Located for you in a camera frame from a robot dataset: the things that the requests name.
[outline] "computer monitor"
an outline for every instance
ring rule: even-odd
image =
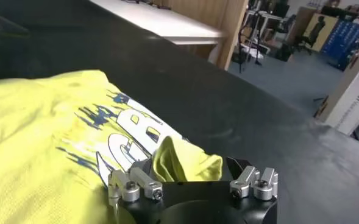
[[[341,8],[334,8],[334,7],[329,7],[329,6],[324,6],[321,9],[321,14],[327,15],[327,16],[332,16],[332,17],[337,17],[339,19],[343,19],[343,20],[347,20],[347,21],[353,21],[359,16],[359,13],[349,12],[349,11],[343,10]]]
[[[284,18],[288,13],[289,7],[290,5],[286,5],[284,3],[276,3],[272,14]]]

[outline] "chair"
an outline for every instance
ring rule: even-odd
[[[318,39],[320,31],[324,28],[325,22],[324,22],[324,16],[319,16],[318,23],[313,27],[312,31],[309,34],[309,37],[296,37],[294,41],[294,48],[298,51],[301,51],[301,49],[305,49],[308,51],[308,53],[311,55],[312,50],[310,48],[307,48],[305,45],[309,44],[312,48],[315,42]]]
[[[291,26],[293,25],[294,21],[296,20],[296,17],[297,16],[295,14],[291,15],[288,18],[288,20],[282,21],[281,23],[279,23],[279,25],[274,29],[274,32],[275,33],[285,33],[286,35],[283,38],[285,40],[286,37],[288,36]]]

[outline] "white desk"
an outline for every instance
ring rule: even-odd
[[[120,0],[90,0],[129,22],[166,38],[175,44],[218,44],[223,33],[213,27],[145,3]]]
[[[246,23],[247,23],[248,16],[249,16],[249,15],[254,15],[254,14],[255,14],[255,11],[253,11],[253,10],[248,10],[248,11],[247,11],[247,15],[246,15],[246,18],[244,19],[244,23],[243,23],[244,26],[245,26]],[[262,36],[263,31],[265,31],[265,28],[266,28],[266,25],[267,25],[267,22],[269,21],[269,19],[275,19],[275,20],[278,20],[278,21],[283,20],[282,17],[274,16],[274,15],[272,15],[272,14],[268,14],[268,13],[265,12],[265,11],[259,11],[259,14],[260,14],[262,17],[265,18],[265,21],[263,22],[262,27],[261,27],[261,29],[260,29],[260,36]]]

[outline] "wooden panel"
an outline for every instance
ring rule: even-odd
[[[305,33],[304,33],[305,37],[309,37],[310,32],[315,27],[315,25],[318,23],[318,19],[320,16],[324,16],[325,26],[319,32],[319,36],[312,47],[312,50],[317,51],[317,52],[319,52],[321,50],[325,41],[327,41],[328,36],[331,34],[333,27],[338,22],[338,19],[335,17],[315,13],[312,16],[312,19],[311,19],[307,29],[305,30]]]
[[[209,26],[220,28],[226,3],[230,0],[162,0],[173,11]]]
[[[162,0],[163,5],[173,11],[204,24],[222,30],[226,36],[220,44],[216,65],[227,69],[233,49],[238,41],[238,33],[243,21],[248,0]],[[197,47],[196,54],[207,58],[211,46]]]
[[[248,0],[229,0],[220,29],[227,35],[218,57],[217,66],[227,70],[233,49],[238,41],[238,34],[246,11]]]
[[[286,39],[286,42],[289,44],[294,43],[294,39],[297,36],[302,36],[305,32],[305,29],[308,27],[309,22],[312,19],[313,14],[315,14],[315,9],[310,9],[306,7],[300,7],[296,22],[294,23],[294,26],[291,28],[291,31],[289,33],[289,37]]]

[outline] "white box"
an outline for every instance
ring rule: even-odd
[[[359,51],[315,117],[347,135],[351,135],[359,125]]]

